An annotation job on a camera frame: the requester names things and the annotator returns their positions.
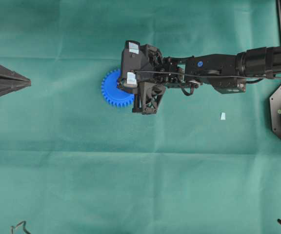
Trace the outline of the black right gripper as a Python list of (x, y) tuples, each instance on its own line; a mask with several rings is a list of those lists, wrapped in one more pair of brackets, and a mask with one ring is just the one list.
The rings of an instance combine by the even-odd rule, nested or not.
[(136, 80), (117, 79), (117, 88), (134, 94), (132, 112), (156, 114), (162, 97), (168, 88), (180, 87), (180, 59), (163, 57), (161, 51), (152, 45), (140, 47), (141, 60), (138, 68), (133, 68)]

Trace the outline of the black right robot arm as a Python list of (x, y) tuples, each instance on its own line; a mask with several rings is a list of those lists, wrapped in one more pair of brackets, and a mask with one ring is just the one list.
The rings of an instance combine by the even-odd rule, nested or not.
[(128, 40), (121, 54), (117, 88), (133, 94), (134, 113), (156, 114), (166, 89), (185, 96), (203, 84), (221, 94), (244, 93), (248, 84), (277, 79), (281, 74), (281, 46), (262, 47), (237, 55), (164, 57), (159, 48)]

